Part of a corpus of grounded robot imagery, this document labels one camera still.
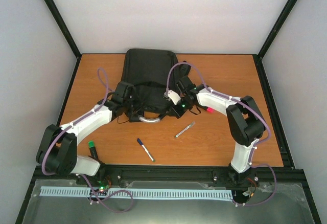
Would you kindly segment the white pen green tip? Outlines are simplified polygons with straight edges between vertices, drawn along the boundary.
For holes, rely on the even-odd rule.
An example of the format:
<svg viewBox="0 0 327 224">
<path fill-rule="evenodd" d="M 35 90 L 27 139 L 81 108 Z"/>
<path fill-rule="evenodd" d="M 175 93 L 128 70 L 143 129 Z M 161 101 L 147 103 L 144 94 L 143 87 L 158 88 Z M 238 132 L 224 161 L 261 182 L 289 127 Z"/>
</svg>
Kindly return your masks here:
<svg viewBox="0 0 327 224">
<path fill-rule="evenodd" d="M 187 127 L 185 127 L 183 130 L 181 130 L 179 133 L 177 133 L 174 138 L 178 138 L 179 136 L 181 136 L 184 132 L 186 132 L 188 129 L 190 129 L 191 127 L 193 127 L 195 125 L 195 121 L 193 121 L 192 123 L 190 123 Z"/>
</svg>

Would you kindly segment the black student backpack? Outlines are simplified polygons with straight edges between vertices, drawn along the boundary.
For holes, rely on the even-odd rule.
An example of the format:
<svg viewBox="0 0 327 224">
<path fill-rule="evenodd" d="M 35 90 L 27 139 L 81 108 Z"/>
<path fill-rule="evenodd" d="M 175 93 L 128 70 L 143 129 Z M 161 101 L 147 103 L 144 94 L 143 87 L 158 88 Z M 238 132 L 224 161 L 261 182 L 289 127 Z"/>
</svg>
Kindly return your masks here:
<svg viewBox="0 0 327 224">
<path fill-rule="evenodd" d="M 136 97 L 141 101 L 138 115 L 145 112 L 158 114 L 163 118 L 172 102 L 164 97 L 166 87 L 180 94 L 177 82 L 187 76 L 191 67 L 178 63 L 174 52 L 154 49 L 129 49 L 125 54 L 121 80 L 135 87 Z"/>
</svg>

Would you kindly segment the pink highlighter marker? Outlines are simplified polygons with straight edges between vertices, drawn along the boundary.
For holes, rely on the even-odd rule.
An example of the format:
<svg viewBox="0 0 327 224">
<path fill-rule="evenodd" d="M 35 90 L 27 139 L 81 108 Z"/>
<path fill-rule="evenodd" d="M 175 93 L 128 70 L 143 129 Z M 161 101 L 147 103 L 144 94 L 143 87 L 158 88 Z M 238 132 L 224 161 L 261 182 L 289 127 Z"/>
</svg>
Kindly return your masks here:
<svg viewBox="0 0 327 224">
<path fill-rule="evenodd" d="M 213 113 L 213 112 L 214 112 L 214 110 L 213 110 L 212 108 L 210 108 L 210 107 L 208 107 L 208 108 L 206 109 L 206 111 L 209 112 L 209 113 Z"/>
</svg>

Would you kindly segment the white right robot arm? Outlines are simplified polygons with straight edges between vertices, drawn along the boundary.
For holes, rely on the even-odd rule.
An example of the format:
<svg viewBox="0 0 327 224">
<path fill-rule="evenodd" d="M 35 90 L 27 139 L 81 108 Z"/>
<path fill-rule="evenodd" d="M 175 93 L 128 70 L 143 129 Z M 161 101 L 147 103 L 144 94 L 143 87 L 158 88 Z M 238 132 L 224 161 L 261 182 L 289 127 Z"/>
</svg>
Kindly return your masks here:
<svg viewBox="0 0 327 224">
<path fill-rule="evenodd" d="M 230 166 L 237 173 L 244 173 L 252 166 L 257 144 L 265 131 L 271 131 L 256 102 L 251 96 L 243 98 L 220 93 L 205 84 L 196 86 L 189 77 L 177 83 L 177 92 L 166 89 L 165 97 L 173 102 L 171 114 L 180 118 L 193 106 L 211 108 L 227 117 L 235 149 Z"/>
</svg>

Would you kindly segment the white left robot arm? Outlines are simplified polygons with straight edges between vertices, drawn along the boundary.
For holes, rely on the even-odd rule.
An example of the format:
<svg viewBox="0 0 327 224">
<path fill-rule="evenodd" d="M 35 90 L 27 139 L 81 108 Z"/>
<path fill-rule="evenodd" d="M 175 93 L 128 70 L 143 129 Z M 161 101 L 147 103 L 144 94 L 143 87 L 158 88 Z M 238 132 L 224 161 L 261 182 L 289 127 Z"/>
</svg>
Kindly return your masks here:
<svg viewBox="0 0 327 224">
<path fill-rule="evenodd" d="M 137 100 L 135 86 L 121 81 L 114 92 L 107 93 L 99 104 L 79 118 L 61 126 L 49 125 L 36 156 L 42 173 L 84 174 L 94 184 L 103 183 L 106 171 L 101 168 L 101 162 L 89 156 L 77 155 L 77 147 L 98 128 L 130 110 Z"/>
</svg>

